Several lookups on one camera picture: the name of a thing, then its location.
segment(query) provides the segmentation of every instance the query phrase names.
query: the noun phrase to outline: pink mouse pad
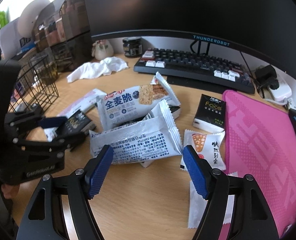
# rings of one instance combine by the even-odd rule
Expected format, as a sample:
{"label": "pink mouse pad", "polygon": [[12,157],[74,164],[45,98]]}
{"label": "pink mouse pad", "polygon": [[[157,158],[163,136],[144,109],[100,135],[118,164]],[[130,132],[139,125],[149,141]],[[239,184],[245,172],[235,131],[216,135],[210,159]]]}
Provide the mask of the pink mouse pad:
{"label": "pink mouse pad", "polygon": [[[255,177],[281,236],[296,218],[296,135],[288,114],[231,90],[223,100],[225,172]],[[223,226],[222,233],[229,226]]]}

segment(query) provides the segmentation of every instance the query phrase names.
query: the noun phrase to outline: power strip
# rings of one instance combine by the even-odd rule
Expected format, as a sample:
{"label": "power strip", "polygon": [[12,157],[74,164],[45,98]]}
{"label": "power strip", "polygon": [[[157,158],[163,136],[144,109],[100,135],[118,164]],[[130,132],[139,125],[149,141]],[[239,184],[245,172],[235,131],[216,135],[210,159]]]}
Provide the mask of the power strip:
{"label": "power strip", "polygon": [[290,86],[286,83],[286,81],[277,73],[277,79],[279,82],[279,88],[271,89],[268,86],[268,90],[275,102],[284,102],[288,98],[291,97],[292,92]]}

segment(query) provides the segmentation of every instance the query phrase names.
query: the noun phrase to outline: snack wrapper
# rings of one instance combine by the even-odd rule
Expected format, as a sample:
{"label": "snack wrapper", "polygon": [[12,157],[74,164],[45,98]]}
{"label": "snack wrapper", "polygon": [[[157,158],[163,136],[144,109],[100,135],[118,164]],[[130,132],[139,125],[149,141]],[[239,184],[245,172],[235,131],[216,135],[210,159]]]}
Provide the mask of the snack wrapper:
{"label": "snack wrapper", "polygon": [[99,96],[98,112],[105,131],[122,123],[143,117],[160,101],[166,100],[170,106],[180,102],[166,80],[157,72],[154,80],[158,83],[142,85]]}
{"label": "snack wrapper", "polygon": [[[79,98],[77,101],[73,102],[70,106],[61,111],[57,116],[66,116],[67,118],[70,118],[78,110],[86,114],[90,109],[96,106],[97,97],[103,95],[106,95],[106,93],[95,88],[84,95],[82,98]],[[47,140],[49,142],[51,142],[56,137],[57,128],[58,127],[44,129]]]}
{"label": "snack wrapper", "polygon": [[[228,174],[229,176],[238,177],[237,172],[233,172]],[[188,216],[188,228],[197,228],[202,215],[207,206],[207,200],[204,200],[201,195],[196,192],[195,186],[192,181],[189,183],[190,185],[190,204],[189,204],[189,216]],[[233,204],[234,204],[235,196],[229,195],[226,207],[226,213],[224,217],[223,224],[228,224],[231,222]]]}
{"label": "snack wrapper", "polygon": [[[226,165],[219,153],[219,148],[224,136],[224,131],[216,134],[203,134],[200,132],[185,130],[184,147],[186,145],[192,145],[199,158],[206,159],[212,168],[218,168],[224,171]],[[180,168],[187,171],[183,158],[181,158]]]}
{"label": "snack wrapper", "polygon": [[102,133],[90,133],[90,152],[96,158],[105,144],[114,151],[113,164],[137,163],[182,154],[182,143],[166,100],[140,122]]}

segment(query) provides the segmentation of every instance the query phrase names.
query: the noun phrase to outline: paper towel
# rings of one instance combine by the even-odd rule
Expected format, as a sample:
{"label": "paper towel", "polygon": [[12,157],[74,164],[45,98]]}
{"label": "paper towel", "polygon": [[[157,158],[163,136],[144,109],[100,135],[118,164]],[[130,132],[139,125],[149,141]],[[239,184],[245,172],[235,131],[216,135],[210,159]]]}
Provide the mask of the paper towel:
{"label": "paper towel", "polygon": [[101,62],[86,62],[67,76],[68,83],[78,79],[93,79],[101,75],[108,76],[112,71],[118,72],[128,68],[127,63],[118,57],[108,57]]}

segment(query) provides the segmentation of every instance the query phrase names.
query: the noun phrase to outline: wire basket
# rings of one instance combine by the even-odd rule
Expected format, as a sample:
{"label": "wire basket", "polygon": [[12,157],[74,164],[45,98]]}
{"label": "wire basket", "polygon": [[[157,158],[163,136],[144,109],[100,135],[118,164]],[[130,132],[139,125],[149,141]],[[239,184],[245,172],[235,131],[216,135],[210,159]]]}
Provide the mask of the wire basket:
{"label": "wire basket", "polygon": [[55,84],[58,71],[50,48],[40,53],[29,51],[19,63],[22,69],[10,99],[9,112],[34,110],[40,105],[43,112],[59,97]]}

